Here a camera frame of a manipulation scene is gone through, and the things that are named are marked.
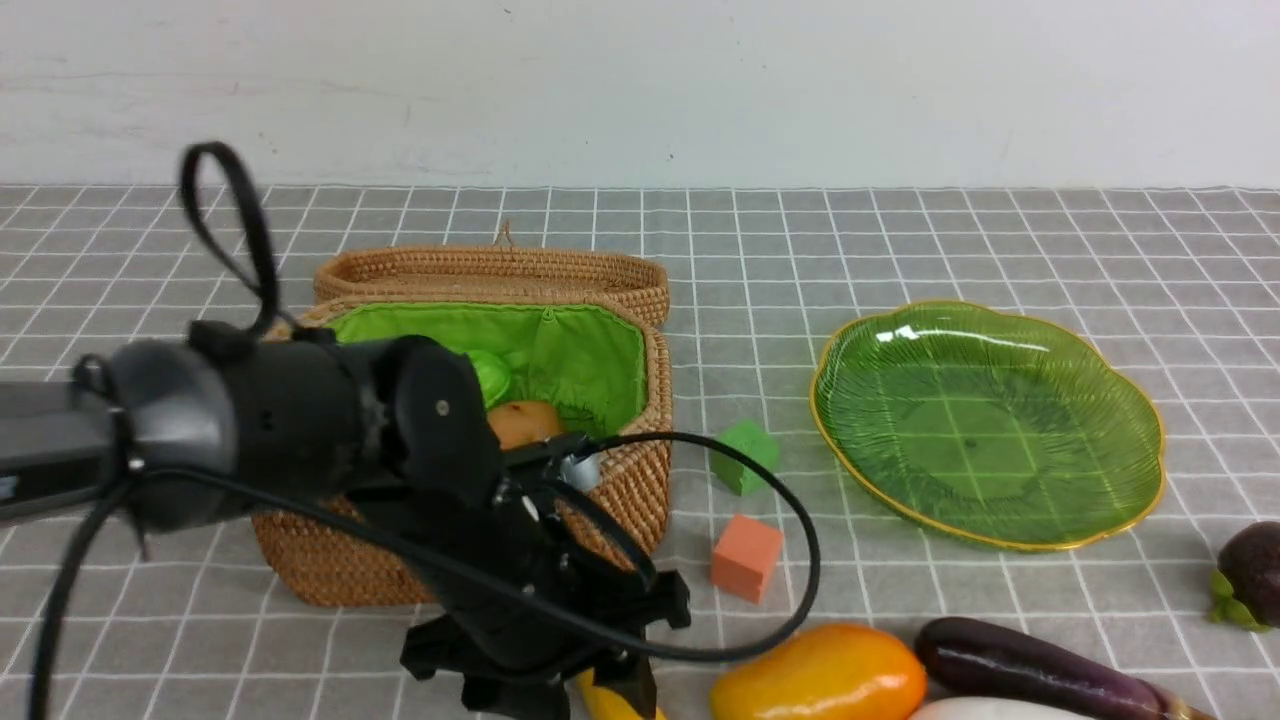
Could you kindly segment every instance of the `white wall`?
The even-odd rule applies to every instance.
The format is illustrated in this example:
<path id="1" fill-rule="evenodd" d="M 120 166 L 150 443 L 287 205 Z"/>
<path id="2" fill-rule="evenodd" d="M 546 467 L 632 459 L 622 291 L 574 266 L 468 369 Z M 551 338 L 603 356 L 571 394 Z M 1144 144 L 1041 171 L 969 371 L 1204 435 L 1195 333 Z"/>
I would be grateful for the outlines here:
<path id="1" fill-rule="evenodd" d="M 1275 0 L 0 0 L 0 182 L 1280 186 Z"/>

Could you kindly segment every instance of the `green cube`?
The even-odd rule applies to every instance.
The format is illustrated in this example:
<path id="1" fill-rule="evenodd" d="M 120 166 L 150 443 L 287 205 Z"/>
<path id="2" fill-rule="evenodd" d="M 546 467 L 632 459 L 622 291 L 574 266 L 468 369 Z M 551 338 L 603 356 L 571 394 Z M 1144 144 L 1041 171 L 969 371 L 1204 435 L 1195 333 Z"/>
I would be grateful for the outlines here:
<path id="1" fill-rule="evenodd" d="M 751 420 L 739 421 L 717 436 L 716 439 L 764 465 L 764 469 L 771 473 L 778 466 L 777 441 Z M 712 454 L 712 471 L 739 496 L 746 496 L 765 487 L 764 478 L 748 470 L 737 460 L 718 452 Z"/>

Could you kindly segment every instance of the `basket handle loop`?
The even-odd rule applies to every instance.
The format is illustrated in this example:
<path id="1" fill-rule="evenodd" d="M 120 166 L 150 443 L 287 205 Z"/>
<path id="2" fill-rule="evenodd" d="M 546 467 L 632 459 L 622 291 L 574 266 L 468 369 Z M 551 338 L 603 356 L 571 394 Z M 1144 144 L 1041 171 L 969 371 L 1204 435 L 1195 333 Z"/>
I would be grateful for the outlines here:
<path id="1" fill-rule="evenodd" d="M 516 241 L 511 238 L 511 219 L 507 218 L 502 222 L 502 227 L 498 228 L 498 234 L 493 237 L 493 243 L 498 245 L 498 241 L 506 241 L 508 247 L 516 247 Z"/>

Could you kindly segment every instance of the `potato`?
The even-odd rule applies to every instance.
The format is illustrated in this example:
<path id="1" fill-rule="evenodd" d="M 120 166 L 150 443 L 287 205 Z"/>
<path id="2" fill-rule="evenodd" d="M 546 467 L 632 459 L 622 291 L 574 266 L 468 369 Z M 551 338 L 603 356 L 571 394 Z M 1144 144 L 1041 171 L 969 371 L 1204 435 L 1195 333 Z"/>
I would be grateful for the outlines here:
<path id="1" fill-rule="evenodd" d="M 556 407 L 547 402 L 517 401 L 499 405 L 489 411 L 493 428 L 503 450 L 541 442 L 564 433 Z"/>

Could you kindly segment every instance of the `purple eggplant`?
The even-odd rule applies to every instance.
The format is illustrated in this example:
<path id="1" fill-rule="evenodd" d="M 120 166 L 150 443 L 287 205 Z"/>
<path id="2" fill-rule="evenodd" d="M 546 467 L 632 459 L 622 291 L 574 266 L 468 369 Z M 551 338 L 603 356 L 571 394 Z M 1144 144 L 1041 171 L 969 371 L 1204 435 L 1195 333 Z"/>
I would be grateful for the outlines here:
<path id="1" fill-rule="evenodd" d="M 915 655 L 929 678 L 959 696 L 1021 700 L 1098 720 L 1215 720 L 1164 688 L 970 618 L 927 624 Z"/>
<path id="2" fill-rule="evenodd" d="M 1208 619 L 1263 633 L 1280 628 L 1280 523 L 1254 523 L 1217 555 Z"/>

